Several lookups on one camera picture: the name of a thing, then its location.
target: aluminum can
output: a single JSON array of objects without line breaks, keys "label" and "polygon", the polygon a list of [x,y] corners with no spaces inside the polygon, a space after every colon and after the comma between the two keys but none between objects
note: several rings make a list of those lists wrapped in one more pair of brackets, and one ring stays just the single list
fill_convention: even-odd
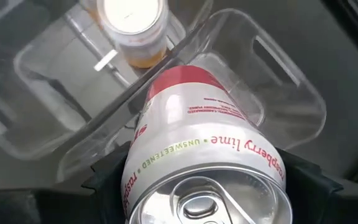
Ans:
[{"label": "aluminum can", "polygon": [[151,85],[121,193],[130,224],[292,222],[280,155],[215,77],[191,65]]}]

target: gray surface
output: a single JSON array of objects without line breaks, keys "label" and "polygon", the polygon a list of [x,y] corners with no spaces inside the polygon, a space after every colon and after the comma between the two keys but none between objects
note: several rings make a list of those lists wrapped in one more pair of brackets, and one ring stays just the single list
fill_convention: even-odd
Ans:
[{"label": "gray surface", "polygon": [[[293,153],[336,175],[358,161],[358,50],[319,1],[215,1],[249,13],[284,49],[327,104],[320,136]],[[23,162],[0,149],[0,189],[48,186],[63,151]]]}]

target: can lid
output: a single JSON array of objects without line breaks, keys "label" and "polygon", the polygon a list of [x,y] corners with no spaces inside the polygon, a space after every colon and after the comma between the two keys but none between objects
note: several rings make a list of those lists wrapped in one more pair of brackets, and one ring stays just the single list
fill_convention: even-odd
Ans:
[{"label": "can lid", "polygon": [[215,166],[156,185],[132,212],[130,224],[291,223],[285,192],[252,169]]},{"label": "can lid", "polygon": [[159,0],[105,0],[104,13],[119,32],[136,34],[147,30],[158,19]]}]

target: pull tab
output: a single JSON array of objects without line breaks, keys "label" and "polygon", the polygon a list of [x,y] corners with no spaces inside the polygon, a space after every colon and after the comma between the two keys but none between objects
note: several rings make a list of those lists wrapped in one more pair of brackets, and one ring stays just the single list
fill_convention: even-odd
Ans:
[{"label": "pull tab", "polygon": [[218,182],[207,177],[181,181],[170,198],[182,224],[255,224]]}]

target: soda can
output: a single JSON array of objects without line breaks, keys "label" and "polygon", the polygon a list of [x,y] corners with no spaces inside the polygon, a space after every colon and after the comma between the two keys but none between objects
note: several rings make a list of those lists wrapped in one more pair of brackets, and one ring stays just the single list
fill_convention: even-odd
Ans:
[{"label": "soda can", "polygon": [[215,77],[191,65],[151,85],[121,191],[129,224],[292,222],[280,155]]}]

